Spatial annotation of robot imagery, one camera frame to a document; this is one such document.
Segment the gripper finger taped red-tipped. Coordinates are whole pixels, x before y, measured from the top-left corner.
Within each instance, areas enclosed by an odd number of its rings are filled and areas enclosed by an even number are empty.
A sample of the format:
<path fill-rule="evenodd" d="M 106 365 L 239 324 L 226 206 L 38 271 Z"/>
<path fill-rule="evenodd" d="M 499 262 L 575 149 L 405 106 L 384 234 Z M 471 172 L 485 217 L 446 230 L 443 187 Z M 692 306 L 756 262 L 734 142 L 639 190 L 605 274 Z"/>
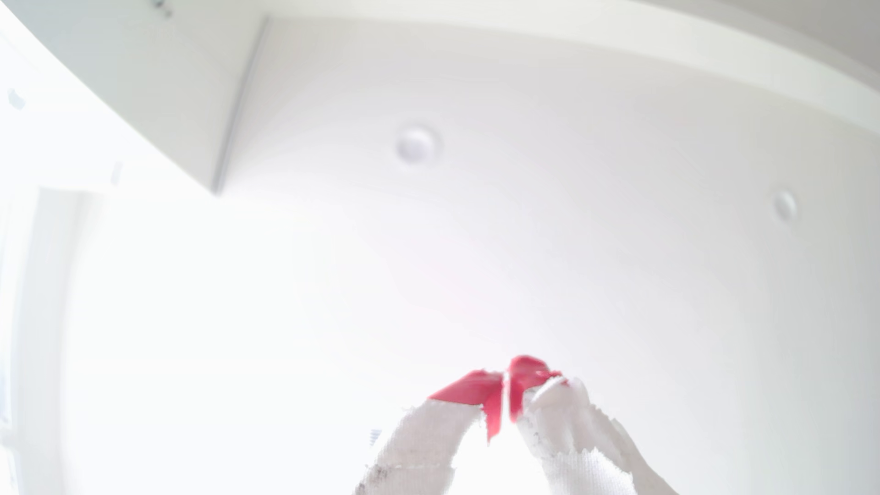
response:
<path fill-rule="evenodd" d="M 578 379 L 531 356 L 509 365 L 511 420 L 552 494 L 675 494 L 624 426 L 592 403 Z"/>
<path fill-rule="evenodd" d="M 446 494 L 463 439 L 484 422 L 501 430 L 503 373 L 474 370 L 405 412 L 383 433 L 355 494 Z"/>

